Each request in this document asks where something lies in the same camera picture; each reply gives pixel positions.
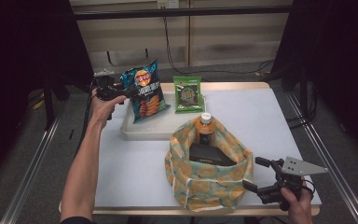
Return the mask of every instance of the plastic tray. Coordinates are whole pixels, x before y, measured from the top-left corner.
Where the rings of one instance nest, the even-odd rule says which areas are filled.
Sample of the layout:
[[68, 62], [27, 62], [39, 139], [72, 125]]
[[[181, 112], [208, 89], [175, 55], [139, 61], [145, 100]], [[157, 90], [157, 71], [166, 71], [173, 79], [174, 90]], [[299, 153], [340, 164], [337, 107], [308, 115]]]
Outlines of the plastic tray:
[[143, 119], [139, 123], [133, 123], [132, 105], [128, 104], [126, 117], [121, 125], [121, 131], [128, 140], [170, 140], [171, 134], [177, 128], [202, 113], [175, 114], [175, 94], [164, 92], [164, 99], [167, 105], [171, 105], [170, 108]]

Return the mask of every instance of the blue chip bag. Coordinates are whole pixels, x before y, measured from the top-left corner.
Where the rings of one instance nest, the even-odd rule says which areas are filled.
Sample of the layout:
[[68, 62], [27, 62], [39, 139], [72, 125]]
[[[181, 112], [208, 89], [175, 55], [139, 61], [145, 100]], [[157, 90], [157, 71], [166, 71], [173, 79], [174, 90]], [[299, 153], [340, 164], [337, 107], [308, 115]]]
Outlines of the blue chip bag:
[[158, 63], [153, 61], [146, 67], [132, 68], [121, 75], [124, 88], [135, 86], [139, 90], [136, 97], [131, 97], [134, 123], [146, 119], [170, 107], [164, 100], [158, 81]]

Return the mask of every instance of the human hand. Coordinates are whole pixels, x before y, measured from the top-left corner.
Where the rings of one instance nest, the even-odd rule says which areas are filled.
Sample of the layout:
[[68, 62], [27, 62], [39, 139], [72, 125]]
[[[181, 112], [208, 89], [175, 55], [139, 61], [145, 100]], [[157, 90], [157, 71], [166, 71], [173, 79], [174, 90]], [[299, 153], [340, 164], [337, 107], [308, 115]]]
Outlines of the human hand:
[[301, 197], [299, 201], [297, 200], [296, 195], [290, 189], [281, 188], [281, 193], [286, 201], [290, 203], [288, 213], [291, 223], [312, 223], [312, 216], [310, 214], [310, 201], [312, 196], [308, 190], [301, 190]]
[[94, 97], [96, 94], [97, 91], [94, 89], [92, 91], [93, 97], [91, 101], [90, 121], [101, 122], [103, 125], [102, 128], [104, 128], [106, 126], [107, 118], [115, 111], [115, 105], [125, 101], [126, 96], [121, 95], [111, 101], [103, 101], [98, 99], [98, 97]]

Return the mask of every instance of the white tabletop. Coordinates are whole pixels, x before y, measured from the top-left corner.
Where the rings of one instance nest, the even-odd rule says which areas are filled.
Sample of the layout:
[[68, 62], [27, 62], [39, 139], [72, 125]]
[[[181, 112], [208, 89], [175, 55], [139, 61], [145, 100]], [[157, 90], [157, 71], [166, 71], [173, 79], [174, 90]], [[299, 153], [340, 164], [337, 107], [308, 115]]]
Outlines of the white tabletop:
[[[208, 112], [250, 148], [254, 157], [278, 160], [290, 156], [302, 160], [271, 89], [202, 91], [202, 94], [207, 99]], [[174, 199], [165, 175], [164, 158], [169, 141], [129, 141], [121, 132], [128, 103], [126, 100], [125, 105], [116, 106], [112, 120], [102, 132], [94, 213], [132, 215], [131, 210], [138, 213], [179, 210], [180, 214], [186, 214]], [[271, 168], [255, 164], [254, 183], [258, 187], [275, 182]], [[317, 208], [315, 215], [322, 204], [317, 192], [311, 203]], [[244, 194], [238, 208], [276, 209], [274, 215], [281, 212], [276, 203], [264, 205], [250, 191]]]

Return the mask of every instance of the bottle cap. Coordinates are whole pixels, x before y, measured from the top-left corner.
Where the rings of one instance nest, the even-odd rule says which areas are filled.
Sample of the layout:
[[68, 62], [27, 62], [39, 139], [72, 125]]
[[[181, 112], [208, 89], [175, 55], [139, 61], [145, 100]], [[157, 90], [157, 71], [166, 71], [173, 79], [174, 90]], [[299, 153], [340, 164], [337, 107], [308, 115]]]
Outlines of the bottle cap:
[[210, 113], [202, 113], [201, 114], [201, 122], [203, 124], [209, 124], [211, 123], [212, 115]]

